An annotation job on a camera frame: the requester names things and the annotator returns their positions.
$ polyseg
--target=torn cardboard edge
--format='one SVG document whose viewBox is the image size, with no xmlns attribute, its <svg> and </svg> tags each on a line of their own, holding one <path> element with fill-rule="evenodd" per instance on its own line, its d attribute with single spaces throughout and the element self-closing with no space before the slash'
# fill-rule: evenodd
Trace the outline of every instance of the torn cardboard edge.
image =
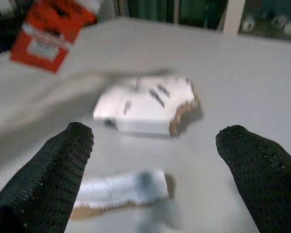
<svg viewBox="0 0 291 233">
<path fill-rule="evenodd" d="M 109 211 L 147 207 L 174 196 L 175 181 L 163 171 L 139 172 L 81 184 L 71 220 L 100 216 Z"/>
<path fill-rule="evenodd" d="M 125 134 L 178 135 L 177 125 L 198 108 L 193 83 L 183 77 L 128 79 L 103 93 L 96 121 L 112 122 Z"/>
</svg>

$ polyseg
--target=red package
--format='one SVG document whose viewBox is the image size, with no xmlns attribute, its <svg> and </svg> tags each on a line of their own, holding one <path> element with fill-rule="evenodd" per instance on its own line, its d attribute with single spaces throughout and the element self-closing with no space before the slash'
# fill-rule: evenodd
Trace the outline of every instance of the red package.
<svg viewBox="0 0 291 233">
<path fill-rule="evenodd" d="M 30 8 L 12 48 L 11 60 L 56 72 L 93 11 L 73 0 L 39 0 Z"/>
</svg>

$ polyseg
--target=white table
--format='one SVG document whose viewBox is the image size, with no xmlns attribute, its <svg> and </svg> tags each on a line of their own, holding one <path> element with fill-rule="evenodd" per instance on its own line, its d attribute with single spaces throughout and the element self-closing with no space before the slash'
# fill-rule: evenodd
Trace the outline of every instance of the white table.
<svg viewBox="0 0 291 233">
<path fill-rule="evenodd" d="M 203 114 L 187 132 L 134 138 L 94 123 L 107 82 L 160 71 L 195 83 Z M 174 176 L 176 193 L 150 208 L 70 221 L 67 233 L 258 233 L 215 136 L 241 124 L 291 154 L 291 44 L 120 19 L 83 31 L 56 76 L 0 56 L 0 190 L 75 120 L 95 135 L 84 179 L 163 168 Z"/>
</svg>

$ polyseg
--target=black mesh fabric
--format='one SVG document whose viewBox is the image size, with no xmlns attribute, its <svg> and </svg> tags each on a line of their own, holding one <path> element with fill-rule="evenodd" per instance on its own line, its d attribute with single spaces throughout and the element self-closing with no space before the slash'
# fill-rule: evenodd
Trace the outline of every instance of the black mesh fabric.
<svg viewBox="0 0 291 233">
<path fill-rule="evenodd" d="M 91 129 L 76 122 L 49 139 L 1 190 L 0 221 L 27 233 L 63 233 L 93 144 Z"/>
<path fill-rule="evenodd" d="M 216 145 L 261 233 L 291 233 L 291 156 L 242 126 L 219 132 Z"/>
</svg>

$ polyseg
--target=black marking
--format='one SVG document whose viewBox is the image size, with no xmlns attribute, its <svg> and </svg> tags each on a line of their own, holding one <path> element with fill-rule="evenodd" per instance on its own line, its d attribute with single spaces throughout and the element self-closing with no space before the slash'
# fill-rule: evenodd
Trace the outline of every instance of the black marking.
<svg viewBox="0 0 291 233">
<path fill-rule="evenodd" d="M 153 90 L 153 89 L 149 89 L 149 94 L 150 96 L 155 99 L 163 108 L 165 108 L 165 103 L 161 100 L 161 98 L 159 97 L 158 93 Z"/>
<path fill-rule="evenodd" d="M 157 89 L 162 92 L 163 94 L 165 94 L 168 98 L 170 97 L 170 93 L 169 91 L 161 84 L 157 84 L 156 85 Z"/>
</svg>

